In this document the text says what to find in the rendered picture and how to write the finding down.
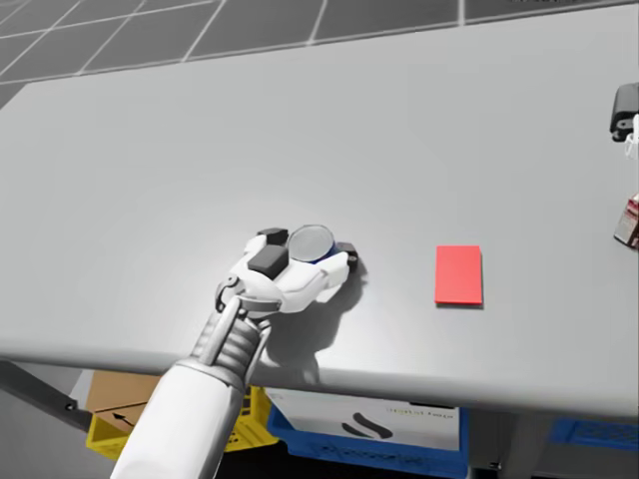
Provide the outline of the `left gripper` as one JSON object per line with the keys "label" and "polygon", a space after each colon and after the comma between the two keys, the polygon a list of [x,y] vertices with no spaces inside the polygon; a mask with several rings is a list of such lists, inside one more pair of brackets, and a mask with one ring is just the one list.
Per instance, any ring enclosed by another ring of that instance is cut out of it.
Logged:
{"label": "left gripper", "polygon": [[[245,256],[228,277],[227,304],[237,297],[247,313],[297,313],[317,299],[328,302],[357,270],[357,251],[338,242],[334,252],[317,265],[291,259],[285,248],[289,231],[269,228],[257,232],[244,248]],[[320,292],[320,269],[326,285]]]}

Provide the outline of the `yellow box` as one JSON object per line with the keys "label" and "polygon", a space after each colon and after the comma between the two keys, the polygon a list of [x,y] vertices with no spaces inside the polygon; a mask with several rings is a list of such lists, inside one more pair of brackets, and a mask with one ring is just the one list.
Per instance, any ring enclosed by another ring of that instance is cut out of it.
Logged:
{"label": "yellow box", "polygon": [[[251,386],[243,400],[241,414],[231,433],[226,452],[236,452],[276,444],[278,439],[267,430],[271,402],[261,387]],[[116,461],[130,433],[93,415],[85,441],[88,449]]]}

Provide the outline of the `brown box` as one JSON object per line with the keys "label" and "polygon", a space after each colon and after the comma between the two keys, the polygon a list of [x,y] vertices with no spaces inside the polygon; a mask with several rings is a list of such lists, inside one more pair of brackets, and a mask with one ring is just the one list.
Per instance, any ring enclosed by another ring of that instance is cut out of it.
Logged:
{"label": "brown box", "polygon": [[137,424],[160,376],[95,371],[86,408],[114,427],[130,432]]}

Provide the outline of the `red and white carton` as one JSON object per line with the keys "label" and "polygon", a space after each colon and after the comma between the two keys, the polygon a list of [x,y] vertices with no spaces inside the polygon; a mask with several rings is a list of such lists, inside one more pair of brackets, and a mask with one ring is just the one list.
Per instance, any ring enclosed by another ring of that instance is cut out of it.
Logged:
{"label": "red and white carton", "polygon": [[627,201],[614,238],[630,248],[639,249],[639,193]]}

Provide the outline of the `blue can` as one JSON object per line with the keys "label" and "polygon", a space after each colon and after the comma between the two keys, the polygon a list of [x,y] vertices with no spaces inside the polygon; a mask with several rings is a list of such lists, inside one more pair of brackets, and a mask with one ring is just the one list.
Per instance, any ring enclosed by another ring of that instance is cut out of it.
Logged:
{"label": "blue can", "polygon": [[287,248],[291,259],[317,263],[335,254],[336,243],[329,228],[304,225],[290,234]]}

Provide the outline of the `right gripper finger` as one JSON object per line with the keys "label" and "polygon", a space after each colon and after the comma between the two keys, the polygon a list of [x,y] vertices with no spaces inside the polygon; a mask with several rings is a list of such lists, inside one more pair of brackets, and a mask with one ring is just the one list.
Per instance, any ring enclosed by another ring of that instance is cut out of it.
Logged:
{"label": "right gripper finger", "polygon": [[639,82],[617,89],[609,132],[613,142],[624,145],[627,158],[639,160]]}

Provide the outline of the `blue box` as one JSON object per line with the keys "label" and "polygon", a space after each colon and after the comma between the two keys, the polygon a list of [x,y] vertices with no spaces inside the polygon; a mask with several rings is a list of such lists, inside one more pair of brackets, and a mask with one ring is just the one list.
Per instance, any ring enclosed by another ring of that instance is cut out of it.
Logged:
{"label": "blue box", "polygon": [[465,479],[469,470],[468,413],[461,409],[460,447],[453,451],[298,431],[273,404],[268,430],[283,440],[295,456],[445,479]]}
{"label": "blue box", "polygon": [[550,441],[639,452],[639,425],[557,419],[550,432]]}

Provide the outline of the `pink pad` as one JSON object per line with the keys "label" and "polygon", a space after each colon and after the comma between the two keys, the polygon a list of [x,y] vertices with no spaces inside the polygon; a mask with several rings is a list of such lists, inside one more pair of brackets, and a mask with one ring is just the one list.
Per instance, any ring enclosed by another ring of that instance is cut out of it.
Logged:
{"label": "pink pad", "polygon": [[439,245],[435,258],[434,302],[482,305],[482,254],[478,245]]}

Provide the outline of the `white box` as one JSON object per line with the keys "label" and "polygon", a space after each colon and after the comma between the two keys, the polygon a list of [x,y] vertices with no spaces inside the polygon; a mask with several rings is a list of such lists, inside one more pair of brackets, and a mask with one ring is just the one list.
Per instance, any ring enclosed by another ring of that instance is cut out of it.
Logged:
{"label": "white box", "polygon": [[447,451],[460,447],[458,407],[277,388],[266,394],[298,431]]}

